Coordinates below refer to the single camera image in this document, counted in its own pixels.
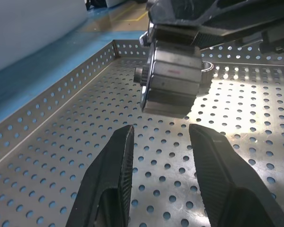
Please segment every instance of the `metal surface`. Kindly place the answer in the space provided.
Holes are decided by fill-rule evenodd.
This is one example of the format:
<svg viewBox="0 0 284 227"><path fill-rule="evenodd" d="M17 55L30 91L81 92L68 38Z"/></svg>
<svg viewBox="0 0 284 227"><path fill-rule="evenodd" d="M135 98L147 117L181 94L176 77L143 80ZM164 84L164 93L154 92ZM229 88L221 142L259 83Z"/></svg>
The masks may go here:
<svg viewBox="0 0 284 227"><path fill-rule="evenodd" d="M199 92L202 81L201 69L199 48L160 41L152 43L147 66L142 69L141 74L141 69L136 69L134 76L134 81L141 78L142 111L170 117L185 117Z"/></svg>
<svg viewBox="0 0 284 227"><path fill-rule="evenodd" d="M69 98L63 106L59 102L60 109L49 114L44 93L0 124L0 159L12 151L0 162L0 227L65 226L86 168L113 131L125 124L135 126L129 227L210 226L188 134L188 125L193 122L225 134L284 210L284 66L256 65L255 58L246 60L251 64L238 64L232 54L230 59L223 59L228 63L214 64L209 94L195 100L185 119L173 119L141 113L140 88L134 84L133 74L135 67L145 64L138 58L145 59L143 52L148 50L139 47L138 41L119 40L115 44L123 58L113 61L90 83L85 82L85 87L81 85L80 92L67 96L63 87L71 77L79 82L81 75L76 78L76 73L45 91L47 100L54 102L51 92L56 97L57 88L63 88ZM111 51L112 46L99 54L103 57L108 48ZM215 58L219 53L216 48L209 49L204 60L219 59ZM284 58L277 62L284 64ZM86 66L85 62L76 70ZM35 116L46 113L38 118L38 127L31 128L34 117L27 116L27 110ZM28 124L30 131L13 139L16 129Z"/></svg>

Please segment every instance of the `perforated metal sheet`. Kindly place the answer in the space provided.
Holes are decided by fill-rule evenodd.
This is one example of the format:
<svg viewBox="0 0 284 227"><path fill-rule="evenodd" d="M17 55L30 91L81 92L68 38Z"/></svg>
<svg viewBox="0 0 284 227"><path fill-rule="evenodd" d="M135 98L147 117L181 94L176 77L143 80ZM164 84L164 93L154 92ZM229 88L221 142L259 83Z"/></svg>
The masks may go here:
<svg viewBox="0 0 284 227"><path fill-rule="evenodd" d="M190 123L225 134L284 210L284 66L216 63L209 94L173 119L141 113L142 64L112 62L0 162L0 227L65 226L86 168L125 124L135 126L130 227L210 226Z"/></svg>

